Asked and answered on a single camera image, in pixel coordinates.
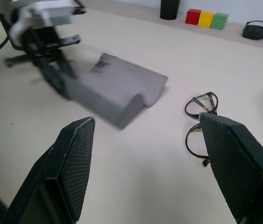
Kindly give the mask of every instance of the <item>red block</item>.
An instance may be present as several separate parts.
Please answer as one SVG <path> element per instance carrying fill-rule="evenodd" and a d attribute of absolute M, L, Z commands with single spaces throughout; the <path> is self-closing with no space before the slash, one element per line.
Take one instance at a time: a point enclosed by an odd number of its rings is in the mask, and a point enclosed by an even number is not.
<path fill-rule="evenodd" d="M 191 8 L 187 12 L 185 23 L 197 25 L 199 22 L 200 14 L 201 14 L 201 10 Z"/>

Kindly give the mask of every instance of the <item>tortoiseshell eyeglasses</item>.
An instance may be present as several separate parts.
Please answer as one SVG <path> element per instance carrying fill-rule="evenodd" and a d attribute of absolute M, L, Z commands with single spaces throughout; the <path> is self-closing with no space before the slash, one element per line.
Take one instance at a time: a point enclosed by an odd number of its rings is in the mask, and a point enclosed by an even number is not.
<path fill-rule="evenodd" d="M 217 96 L 213 92 L 208 92 L 198 97 L 194 97 L 191 101 L 189 101 L 185 106 L 185 113 L 196 120 L 199 120 L 199 114 L 201 112 L 207 112 L 212 114 L 217 114 L 217 107 L 219 104 L 219 100 Z M 188 146 L 189 135 L 194 131 L 202 131 L 201 124 L 198 123 L 194 127 L 192 127 L 186 135 L 185 145 L 188 151 L 196 156 L 197 158 L 204 159 L 203 165 L 206 167 L 209 163 L 209 156 L 199 155 L 194 153 Z"/>

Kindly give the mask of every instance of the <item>gray foam piece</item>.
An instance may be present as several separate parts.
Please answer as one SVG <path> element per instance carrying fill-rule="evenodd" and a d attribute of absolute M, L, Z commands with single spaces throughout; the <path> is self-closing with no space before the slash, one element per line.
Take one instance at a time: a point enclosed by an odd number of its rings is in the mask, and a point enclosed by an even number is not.
<path fill-rule="evenodd" d="M 89 72 L 71 61 L 79 79 L 64 76 L 72 100 L 90 108 L 123 129 L 145 107 L 159 99 L 168 80 L 166 76 L 103 54 Z"/>

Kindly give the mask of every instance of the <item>green block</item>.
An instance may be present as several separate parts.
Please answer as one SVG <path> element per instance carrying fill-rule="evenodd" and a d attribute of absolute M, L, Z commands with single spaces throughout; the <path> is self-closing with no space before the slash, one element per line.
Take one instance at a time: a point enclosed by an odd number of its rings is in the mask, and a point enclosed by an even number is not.
<path fill-rule="evenodd" d="M 225 13 L 216 13 L 214 14 L 211 21 L 211 28 L 213 29 L 223 29 L 227 23 L 229 15 Z"/>

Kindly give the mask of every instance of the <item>black cup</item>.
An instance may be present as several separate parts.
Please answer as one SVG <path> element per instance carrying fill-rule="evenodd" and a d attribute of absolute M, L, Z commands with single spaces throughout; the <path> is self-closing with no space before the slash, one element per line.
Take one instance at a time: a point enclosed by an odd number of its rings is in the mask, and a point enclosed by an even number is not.
<path fill-rule="evenodd" d="M 160 18 L 175 20 L 177 18 L 180 0 L 161 0 Z"/>

